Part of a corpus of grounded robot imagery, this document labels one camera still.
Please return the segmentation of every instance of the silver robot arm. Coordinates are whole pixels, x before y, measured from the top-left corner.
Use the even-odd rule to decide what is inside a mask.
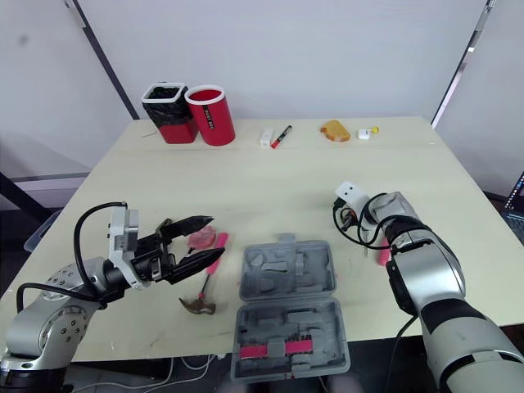
[[[399,192],[369,199],[357,186],[336,191],[363,228],[379,225],[391,249],[386,265],[399,307],[418,315],[427,362],[440,391],[524,391],[524,356],[465,300],[465,281],[452,250]]]
[[[176,223],[167,219],[155,233],[138,239],[138,211],[128,210],[125,204],[113,207],[108,234],[110,259],[95,258],[83,263],[96,298],[74,264],[58,270],[45,287],[33,283],[19,287],[18,315],[7,330],[7,349],[0,366],[0,391],[66,392],[62,385],[66,368],[95,311],[124,297],[124,291],[130,287],[144,289],[151,282],[163,280],[175,284],[205,269],[222,255],[223,248],[200,251],[176,264],[167,251],[174,237],[187,236],[211,220],[207,216],[193,216]],[[33,303],[23,308],[26,288],[43,290]],[[69,295],[56,292],[63,290],[69,291]]]

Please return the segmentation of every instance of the gray tool case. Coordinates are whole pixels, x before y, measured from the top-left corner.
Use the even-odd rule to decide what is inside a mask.
[[[350,353],[327,242],[247,247],[231,360],[234,382],[265,382],[345,373]],[[308,347],[306,352],[297,352]]]

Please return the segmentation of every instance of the red trash can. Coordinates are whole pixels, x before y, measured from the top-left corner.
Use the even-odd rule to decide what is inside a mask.
[[[197,123],[183,98],[185,84],[153,84],[142,96],[142,106],[166,143],[191,143],[198,134]]]
[[[225,91],[212,84],[190,88],[184,94],[204,142],[223,146],[235,138]]]

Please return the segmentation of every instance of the black trash bag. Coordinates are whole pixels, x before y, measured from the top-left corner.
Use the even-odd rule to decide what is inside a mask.
[[[179,88],[156,87],[147,98],[171,98],[174,97],[178,91]],[[180,93],[180,97],[175,102],[164,104],[142,103],[142,106],[146,110],[151,120],[153,120],[153,123],[155,123],[156,127],[160,128],[162,125],[171,124],[185,124],[193,118],[189,110],[189,106],[183,97],[186,91],[187,87],[184,87]]]

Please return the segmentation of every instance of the wooden table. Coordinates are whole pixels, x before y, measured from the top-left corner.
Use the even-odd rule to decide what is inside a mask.
[[[98,312],[75,360],[160,358],[228,352],[238,307],[242,252],[252,244],[276,242],[279,233],[297,241],[330,243],[349,341],[393,337],[408,315],[397,307],[386,270],[370,251],[345,240],[332,223],[334,190],[344,180],[374,195],[402,191],[420,218],[454,250],[467,283],[467,299],[497,324],[524,321],[524,248],[451,151],[420,118],[353,119],[342,123],[349,142],[328,141],[318,130],[326,120],[238,120],[237,138],[225,147],[201,139],[168,145],[152,122],[134,121],[65,207],[0,303],[0,337],[15,315],[15,291],[23,282],[45,282],[74,261],[73,227],[90,207],[127,201],[140,210],[140,236],[166,217],[212,215],[231,237],[208,299],[213,316],[189,314],[178,298],[192,299],[204,273],[145,291]],[[293,130],[276,150],[258,143],[265,127]],[[378,125],[380,133],[360,141],[356,130]],[[92,216],[82,231],[85,259],[107,256],[110,211]],[[185,238],[174,242],[178,258]],[[25,303],[37,295],[28,291]],[[408,334],[419,334],[414,324]]]

